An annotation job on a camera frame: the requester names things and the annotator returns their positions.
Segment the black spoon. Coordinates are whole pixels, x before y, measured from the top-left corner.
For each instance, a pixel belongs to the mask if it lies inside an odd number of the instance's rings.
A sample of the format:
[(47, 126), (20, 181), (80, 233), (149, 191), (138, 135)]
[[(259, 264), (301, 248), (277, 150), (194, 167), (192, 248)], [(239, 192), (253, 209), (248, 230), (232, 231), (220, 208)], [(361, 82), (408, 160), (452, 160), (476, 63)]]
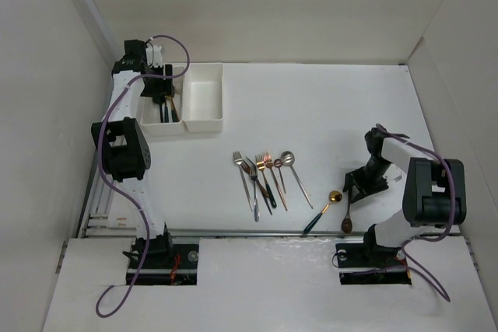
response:
[(166, 99), (164, 96), (154, 96), (153, 97), (153, 102), (159, 107), (160, 123), (164, 122), (163, 105), (164, 105), (165, 101), (166, 101)]

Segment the dark bronze spoon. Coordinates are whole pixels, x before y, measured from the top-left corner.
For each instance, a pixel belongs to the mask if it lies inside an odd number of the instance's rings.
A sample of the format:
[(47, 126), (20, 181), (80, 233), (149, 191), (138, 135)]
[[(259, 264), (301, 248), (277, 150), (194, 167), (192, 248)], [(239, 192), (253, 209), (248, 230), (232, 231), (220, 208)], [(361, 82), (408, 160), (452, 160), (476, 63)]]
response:
[(352, 203), (352, 189), (349, 189), (348, 194), (347, 194), (347, 208), (346, 208), (345, 216), (344, 216), (342, 223), (341, 223), (341, 230), (345, 234), (350, 234), (352, 232), (352, 219), (351, 219), (351, 215), (350, 215), (351, 203)]

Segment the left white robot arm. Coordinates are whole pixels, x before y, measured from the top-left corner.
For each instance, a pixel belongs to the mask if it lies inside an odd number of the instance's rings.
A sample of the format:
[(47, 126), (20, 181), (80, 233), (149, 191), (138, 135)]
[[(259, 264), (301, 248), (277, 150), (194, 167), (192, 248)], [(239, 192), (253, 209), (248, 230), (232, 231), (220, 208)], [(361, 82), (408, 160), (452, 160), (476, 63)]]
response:
[(175, 95), (173, 81), (182, 74), (163, 62), (162, 48), (153, 41), (150, 37), (124, 42), (124, 55), (111, 71), (110, 105), (103, 119), (92, 124), (91, 134), (103, 182), (135, 208), (136, 239), (128, 257), (149, 258), (157, 267), (166, 267), (174, 248), (164, 219), (149, 201), (146, 174), (152, 156), (137, 116), (142, 99), (164, 107)]

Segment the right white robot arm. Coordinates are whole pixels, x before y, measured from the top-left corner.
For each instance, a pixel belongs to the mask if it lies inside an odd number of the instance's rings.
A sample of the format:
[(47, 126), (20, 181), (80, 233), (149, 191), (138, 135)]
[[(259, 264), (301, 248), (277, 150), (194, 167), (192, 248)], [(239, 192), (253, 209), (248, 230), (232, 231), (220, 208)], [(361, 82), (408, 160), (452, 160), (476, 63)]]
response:
[(348, 203), (388, 189), (384, 175), (391, 166), (405, 174), (402, 207), (390, 218), (373, 224), (363, 235), (360, 257), (369, 267), (383, 267), (402, 244), (427, 232), (442, 229), (446, 236), (467, 216), (465, 168), (462, 161), (445, 159), (417, 145), (404, 134), (393, 134), (376, 124), (364, 136), (370, 158), (345, 175)]

